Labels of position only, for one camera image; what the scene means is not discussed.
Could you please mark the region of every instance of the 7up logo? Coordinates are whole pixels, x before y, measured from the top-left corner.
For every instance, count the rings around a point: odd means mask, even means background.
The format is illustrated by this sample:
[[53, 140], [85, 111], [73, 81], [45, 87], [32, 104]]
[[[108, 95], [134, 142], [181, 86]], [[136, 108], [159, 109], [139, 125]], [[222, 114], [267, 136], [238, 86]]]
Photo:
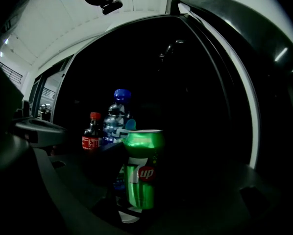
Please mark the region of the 7up logo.
[[146, 159], [129, 158], [129, 164], [138, 165], [129, 176], [129, 182], [137, 184], [139, 179], [144, 182], [149, 182], [155, 178], [155, 170], [153, 167], [145, 166], [147, 163]]

